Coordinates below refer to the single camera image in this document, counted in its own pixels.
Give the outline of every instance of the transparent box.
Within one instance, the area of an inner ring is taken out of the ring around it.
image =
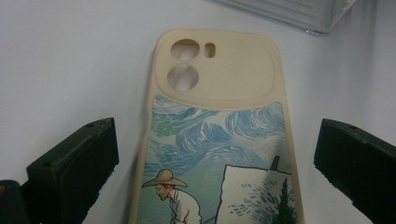
[[[313,35],[327,34],[356,0],[213,0],[283,21]]]

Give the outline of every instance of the beige phone case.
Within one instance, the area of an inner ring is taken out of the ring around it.
[[[158,41],[130,223],[304,223],[279,51],[262,35]]]

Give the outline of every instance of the white shirt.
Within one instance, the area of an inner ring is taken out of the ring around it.
[[[200,224],[198,202],[188,193],[175,189],[175,195],[169,200],[172,208],[171,224]]]

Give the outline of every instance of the van gogh style painting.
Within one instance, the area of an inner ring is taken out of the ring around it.
[[[224,112],[157,96],[138,223],[294,224],[290,173],[280,103]]]

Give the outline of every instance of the white surface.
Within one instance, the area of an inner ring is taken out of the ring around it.
[[[328,36],[205,0],[1,0],[0,179],[82,125],[116,120],[120,164],[84,223],[127,223],[151,52],[174,28],[267,35],[279,46],[307,224],[371,223],[313,164],[320,122],[396,145],[395,1],[364,0]]]

